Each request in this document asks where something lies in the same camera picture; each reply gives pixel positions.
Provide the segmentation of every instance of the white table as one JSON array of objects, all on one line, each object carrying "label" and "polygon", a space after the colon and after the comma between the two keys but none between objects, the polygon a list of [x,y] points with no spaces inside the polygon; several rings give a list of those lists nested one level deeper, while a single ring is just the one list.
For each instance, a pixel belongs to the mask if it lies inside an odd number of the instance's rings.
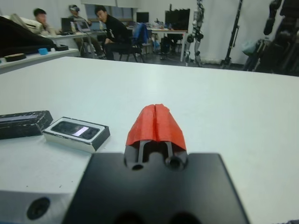
[{"label": "white table", "polygon": [[89,31],[89,32],[86,32],[86,33],[80,33],[80,32],[77,32],[76,34],[72,34],[72,35],[56,35],[56,36],[51,36],[51,35],[47,35],[47,36],[44,36],[48,39],[51,39],[56,45],[59,46],[59,43],[58,41],[59,40],[65,40],[65,39],[74,39],[74,38],[84,38],[84,37],[87,37],[88,38],[88,43],[89,43],[89,46],[90,46],[90,51],[91,51],[91,54],[92,54],[92,57],[95,58],[95,54],[94,54],[94,51],[92,50],[92,41],[91,41],[91,36],[95,36],[95,35],[106,35],[107,32],[106,31]]},{"label": "white table", "polygon": [[[64,57],[1,75],[0,114],[105,124],[99,152],[123,153],[141,109],[163,103],[188,153],[222,155],[251,223],[283,223],[299,219],[298,87],[298,77]],[[43,136],[0,140],[0,189],[73,193],[89,158]]]},{"label": "white table", "polygon": [[31,54],[26,55],[27,57],[25,59],[15,61],[15,62],[6,62],[4,58],[0,58],[0,74],[6,73],[9,71],[13,71],[16,69],[24,68],[33,64],[46,62],[49,60],[57,59],[60,57],[65,56],[72,56],[77,57],[79,56],[79,50],[78,49],[68,49],[65,51],[55,51],[55,52],[49,52],[47,55],[40,55],[40,54]]},{"label": "white table", "polygon": [[[90,31],[87,32],[89,35],[106,35],[107,32],[106,31]],[[63,40],[63,39],[74,39],[74,38],[81,38],[81,37],[87,37],[88,35],[86,33],[76,33],[76,34],[72,34],[72,35],[56,35],[56,36],[51,36],[51,35],[47,35],[44,36],[48,39],[51,39],[53,41],[58,41],[58,40]]]}]

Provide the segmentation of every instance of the robot leg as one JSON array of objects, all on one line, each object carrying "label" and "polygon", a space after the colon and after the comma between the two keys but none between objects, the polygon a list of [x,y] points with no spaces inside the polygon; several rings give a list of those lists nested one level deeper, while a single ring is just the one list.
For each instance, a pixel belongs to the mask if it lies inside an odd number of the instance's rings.
[{"label": "robot leg", "polygon": [[200,46],[200,41],[196,40],[194,45],[195,62],[197,63],[198,67],[202,67],[199,46]]},{"label": "robot leg", "polygon": [[194,41],[194,35],[190,34],[187,36],[187,43],[185,48],[185,63],[188,67],[188,63],[190,62],[190,45]]}]

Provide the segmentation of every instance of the white wall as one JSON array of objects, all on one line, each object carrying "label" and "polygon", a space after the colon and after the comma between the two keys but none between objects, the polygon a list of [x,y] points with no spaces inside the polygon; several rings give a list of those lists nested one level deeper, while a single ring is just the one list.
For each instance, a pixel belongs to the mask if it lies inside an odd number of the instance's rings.
[{"label": "white wall", "polygon": [[80,0],[0,0],[0,10],[4,15],[17,13],[20,17],[34,19],[33,10],[41,8],[47,12],[47,21],[54,28],[61,28],[60,18],[69,17],[69,5],[80,8],[80,16],[86,19],[86,11]]},{"label": "white wall", "polygon": [[[165,11],[172,9],[187,9],[190,11],[189,32],[192,31],[193,13],[197,9],[196,0],[139,0],[138,12],[149,12],[149,21],[158,18],[165,20]],[[243,0],[240,16],[240,31],[236,47],[232,50],[231,57],[234,63],[245,63],[247,56],[242,52],[242,44],[247,40],[256,41],[263,38],[263,29],[269,16],[269,4],[272,0]],[[206,9],[205,20],[202,27],[204,39],[200,51],[203,59],[224,59],[228,49],[231,32],[239,0],[204,0]],[[277,29],[281,17],[277,14],[274,31]]]}]

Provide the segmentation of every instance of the laptop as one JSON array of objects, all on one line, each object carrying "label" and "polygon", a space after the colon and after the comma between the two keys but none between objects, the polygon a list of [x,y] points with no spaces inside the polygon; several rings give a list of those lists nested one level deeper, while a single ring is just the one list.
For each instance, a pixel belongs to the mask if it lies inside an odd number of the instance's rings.
[{"label": "laptop", "polygon": [[77,20],[77,28],[80,32],[89,32],[90,28],[86,21]]},{"label": "laptop", "polygon": [[61,18],[61,29],[63,33],[72,32],[71,22],[74,22],[73,18]]}]

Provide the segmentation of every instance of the screw hole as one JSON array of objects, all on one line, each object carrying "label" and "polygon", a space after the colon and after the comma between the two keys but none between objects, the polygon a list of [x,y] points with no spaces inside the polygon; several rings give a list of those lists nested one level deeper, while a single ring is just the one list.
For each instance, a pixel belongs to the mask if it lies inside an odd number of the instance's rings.
[{"label": "screw hole", "polygon": [[46,197],[37,199],[31,203],[27,210],[27,217],[30,220],[35,220],[42,217],[50,206],[50,200]]},{"label": "screw hole", "polygon": [[143,165],[137,164],[135,166],[133,166],[133,170],[141,170],[143,168]]},{"label": "screw hole", "polygon": [[178,169],[180,166],[180,161],[178,159],[174,158],[174,159],[170,160],[169,165],[173,169]]},{"label": "screw hole", "polygon": [[166,159],[166,165],[172,170],[182,170],[184,169],[183,162],[178,157],[171,157]]}]

